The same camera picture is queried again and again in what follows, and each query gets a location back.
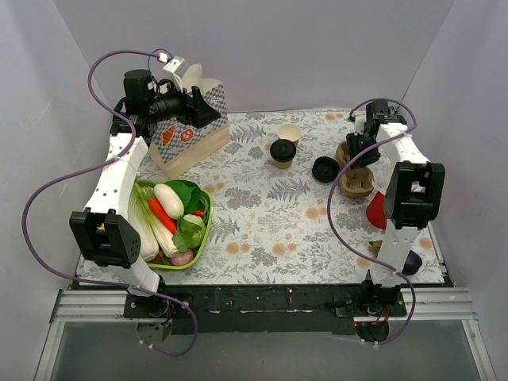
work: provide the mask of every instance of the leaf pattern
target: leaf pattern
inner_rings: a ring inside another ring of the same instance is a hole
[[[360,283],[367,268],[333,235],[326,217],[330,184],[317,183],[312,165],[319,156],[335,155],[337,145],[352,131],[349,110],[285,111],[229,114],[232,141],[191,168],[182,178],[213,191],[210,235],[200,259],[184,271],[159,271],[167,284]],[[291,167],[272,165],[269,148],[277,128],[295,123],[302,129]],[[383,182],[385,157],[370,166],[375,183]],[[148,157],[139,171],[146,179],[166,179]],[[341,236],[369,253],[368,242],[383,232],[365,217],[369,198],[333,196],[332,216]],[[423,259],[416,283],[442,282],[430,239],[424,229],[413,250]],[[89,279],[119,281],[105,267],[82,260],[79,274]]]

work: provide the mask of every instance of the checkered paper bag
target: checkered paper bag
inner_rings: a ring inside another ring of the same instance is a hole
[[[178,178],[231,140],[222,82],[202,79],[199,64],[190,67],[188,72],[189,76],[186,78],[186,73],[183,77],[184,87],[199,86],[206,103],[218,110],[221,117],[202,129],[184,125],[175,118],[157,125],[148,154],[170,179]]]

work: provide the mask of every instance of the blue cable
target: blue cable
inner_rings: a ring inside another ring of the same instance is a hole
[[[157,48],[157,49],[156,49],[156,50],[154,50],[152,53],[157,53],[157,52],[164,52],[164,53],[166,53],[166,54],[167,54],[170,58],[173,58],[173,55],[172,55],[170,52],[168,52],[166,49],[164,49],[164,48]],[[150,69],[150,59],[151,59],[151,57],[149,56],[149,57],[148,57],[148,59],[147,59],[147,65],[148,65],[148,69],[149,69],[150,71],[152,71],[152,70]]]

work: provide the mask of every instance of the red cup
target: red cup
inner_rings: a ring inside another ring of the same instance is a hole
[[[387,228],[387,217],[384,215],[383,205],[384,194],[378,192],[367,207],[367,219],[378,229]]]

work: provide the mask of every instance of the blue checkered pattern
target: blue checkered pattern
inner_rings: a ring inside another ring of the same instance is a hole
[[[179,123],[178,121],[176,121],[175,118],[170,119],[168,121],[162,121],[157,125],[157,131],[155,135],[152,137],[152,144],[155,144],[156,147],[159,149],[159,153],[162,156],[162,160],[164,163],[173,160],[180,153],[184,152],[186,149],[192,147],[194,144],[203,140],[213,131],[220,129],[225,123],[228,122],[228,115],[225,109],[224,86],[222,85],[222,83],[214,87],[210,91],[208,91],[206,94],[204,94],[203,98],[205,99],[206,103],[208,103],[214,109],[219,110],[219,113],[221,113],[221,117],[216,121],[207,125],[207,127],[204,127],[202,129],[193,129],[194,138],[192,138],[188,142],[183,142],[180,139],[180,135],[190,126]],[[173,125],[176,126],[173,137],[164,147],[163,133],[164,131],[171,128]]]

